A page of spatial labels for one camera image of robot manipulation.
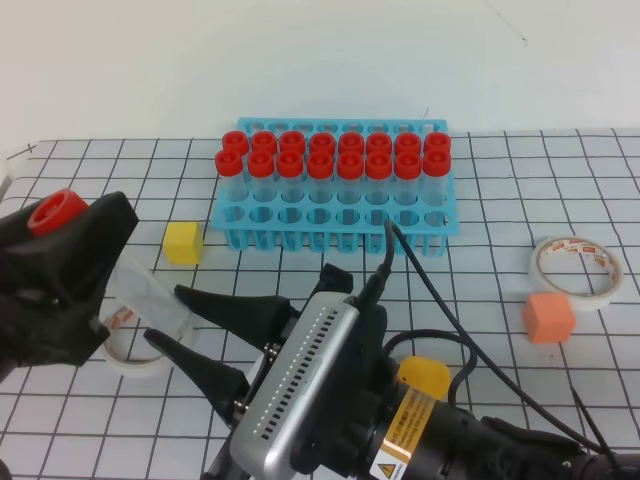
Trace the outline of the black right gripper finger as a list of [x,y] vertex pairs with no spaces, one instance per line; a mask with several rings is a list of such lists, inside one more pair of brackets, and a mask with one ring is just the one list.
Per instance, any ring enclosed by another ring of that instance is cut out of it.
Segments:
[[243,371],[201,355],[159,330],[148,329],[144,338],[198,387],[227,425],[238,424],[240,413],[236,402],[243,400],[249,391]]

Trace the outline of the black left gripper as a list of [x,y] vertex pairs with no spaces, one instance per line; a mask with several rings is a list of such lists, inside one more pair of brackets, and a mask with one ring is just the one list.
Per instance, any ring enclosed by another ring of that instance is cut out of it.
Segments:
[[138,224],[126,195],[90,206],[55,192],[1,218],[1,378],[22,367],[81,366],[109,337],[99,311]]

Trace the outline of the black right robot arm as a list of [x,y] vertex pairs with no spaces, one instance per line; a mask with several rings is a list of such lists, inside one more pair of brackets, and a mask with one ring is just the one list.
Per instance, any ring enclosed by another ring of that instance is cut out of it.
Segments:
[[291,479],[325,467],[357,479],[635,479],[635,454],[471,413],[402,378],[383,346],[386,311],[353,307],[352,275],[322,268],[302,309],[280,296],[184,286],[178,300],[259,348],[253,380],[150,329],[146,340],[201,390],[230,436],[210,479]]

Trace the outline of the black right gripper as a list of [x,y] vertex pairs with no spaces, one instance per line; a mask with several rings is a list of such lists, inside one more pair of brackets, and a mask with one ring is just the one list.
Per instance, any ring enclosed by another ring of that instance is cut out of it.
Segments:
[[[249,391],[243,400],[236,402],[240,422],[312,296],[319,292],[343,293],[350,297],[349,304],[354,307],[352,289],[352,274],[327,264],[301,311],[278,295],[230,296],[183,285],[177,285],[174,294],[194,314],[257,349],[263,348],[263,358],[253,379],[248,381]],[[323,467],[349,477],[362,467],[367,438],[372,433],[384,391],[392,381],[394,367],[382,351],[387,327],[385,309],[380,305],[365,311],[356,309],[359,316],[346,340],[346,351],[338,356],[319,398],[313,402],[311,418],[303,422],[302,432],[294,441],[291,460],[295,476],[310,475]],[[230,454],[231,436],[238,424],[230,425],[229,437],[203,478],[253,478]]]

